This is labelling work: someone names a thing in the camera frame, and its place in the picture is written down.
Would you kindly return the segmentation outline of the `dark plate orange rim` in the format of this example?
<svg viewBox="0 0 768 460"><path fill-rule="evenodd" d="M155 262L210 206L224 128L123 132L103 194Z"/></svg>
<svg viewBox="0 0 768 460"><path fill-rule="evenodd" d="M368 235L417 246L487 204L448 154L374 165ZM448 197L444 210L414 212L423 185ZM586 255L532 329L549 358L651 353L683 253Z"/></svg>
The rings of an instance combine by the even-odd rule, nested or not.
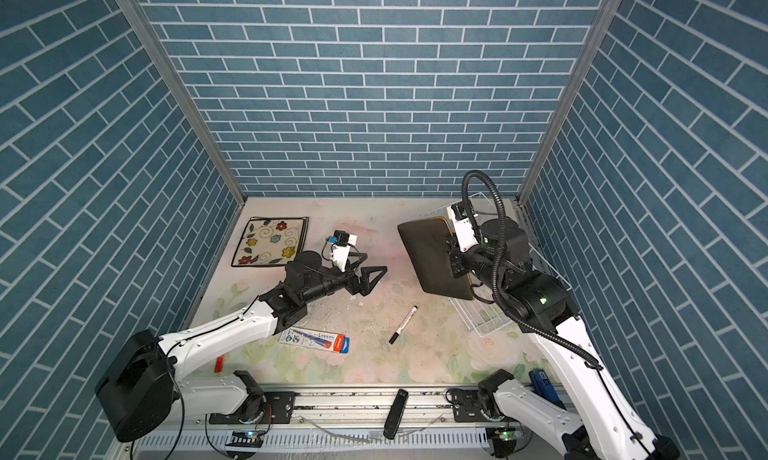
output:
<svg viewBox="0 0 768 460"><path fill-rule="evenodd" d="M444 218L405 222L397 229L424 292L457 300L474 299L468 276L453 276L448 244L452 233Z"/></svg>

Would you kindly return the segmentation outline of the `dark patterned plate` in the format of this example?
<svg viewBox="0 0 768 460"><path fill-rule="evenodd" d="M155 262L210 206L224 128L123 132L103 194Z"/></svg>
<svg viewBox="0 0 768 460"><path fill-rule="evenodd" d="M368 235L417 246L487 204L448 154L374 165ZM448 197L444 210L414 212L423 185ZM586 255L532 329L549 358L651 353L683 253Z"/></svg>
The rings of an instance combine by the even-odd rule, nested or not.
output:
<svg viewBox="0 0 768 460"><path fill-rule="evenodd" d="M251 217L237 242L234 268L281 267L303 251L308 217Z"/></svg>

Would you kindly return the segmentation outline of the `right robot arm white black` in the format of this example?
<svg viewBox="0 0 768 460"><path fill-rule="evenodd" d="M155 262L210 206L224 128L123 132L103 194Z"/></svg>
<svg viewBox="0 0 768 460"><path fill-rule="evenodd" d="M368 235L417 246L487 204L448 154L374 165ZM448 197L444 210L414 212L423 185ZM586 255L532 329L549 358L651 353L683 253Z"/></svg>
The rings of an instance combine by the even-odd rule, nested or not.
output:
<svg viewBox="0 0 768 460"><path fill-rule="evenodd" d="M624 397L593 347L575 301L551 275L530 265L527 236L511 219L479 225L453 220L446 238L454 274L490 287L502 312L530 336L562 383L573 410L499 370L478 385L484 414L510 417L566 459L677 459L674 441L656 434Z"/></svg>

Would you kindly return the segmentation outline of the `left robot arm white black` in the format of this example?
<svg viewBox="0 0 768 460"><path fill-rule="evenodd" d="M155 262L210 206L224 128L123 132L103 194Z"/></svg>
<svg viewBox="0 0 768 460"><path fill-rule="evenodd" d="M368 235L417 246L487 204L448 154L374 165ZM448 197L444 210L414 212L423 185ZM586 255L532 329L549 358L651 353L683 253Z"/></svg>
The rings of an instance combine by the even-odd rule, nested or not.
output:
<svg viewBox="0 0 768 460"><path fill-rule="evenodd" d="M171 416L216 414L240 423L261 420L263 390L244 370L215 386L182 383L204 364L294 326L313 301L339 290L369 295L387 269L367 267L366 259L359 253L344 268L325 267L320 254L304 251L286 264L283 281L229 315L176 333L157 336L143 330L132 335L95 387L117 440L138 440Z"/></svg>

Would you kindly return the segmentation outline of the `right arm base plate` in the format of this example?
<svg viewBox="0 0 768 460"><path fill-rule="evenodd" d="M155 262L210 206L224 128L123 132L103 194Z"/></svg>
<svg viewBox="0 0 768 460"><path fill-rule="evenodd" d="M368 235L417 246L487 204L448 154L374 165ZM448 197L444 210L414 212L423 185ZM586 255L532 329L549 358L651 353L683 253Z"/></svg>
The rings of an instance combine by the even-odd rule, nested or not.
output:
<svg viewBox="0 0 768 460"><path fill-rule="evenodd" d="M506 422L510 418L493 413L479 398L477 390L449 388L444 392L456 423Z"/></svg>

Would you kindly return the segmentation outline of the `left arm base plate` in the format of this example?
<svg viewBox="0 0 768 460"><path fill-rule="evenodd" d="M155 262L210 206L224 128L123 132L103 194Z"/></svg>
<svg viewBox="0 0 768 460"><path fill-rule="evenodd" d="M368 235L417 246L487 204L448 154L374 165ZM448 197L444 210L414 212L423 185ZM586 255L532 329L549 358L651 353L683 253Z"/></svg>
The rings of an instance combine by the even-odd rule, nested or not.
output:
<svg viewBox="0 0 768 460"><path fill-rule="evenodd" d="M266 392L259 400L247 398L232 414L211 414L208 422L213 425L287 425L291 422L296 397L294 391Z"/></svg>

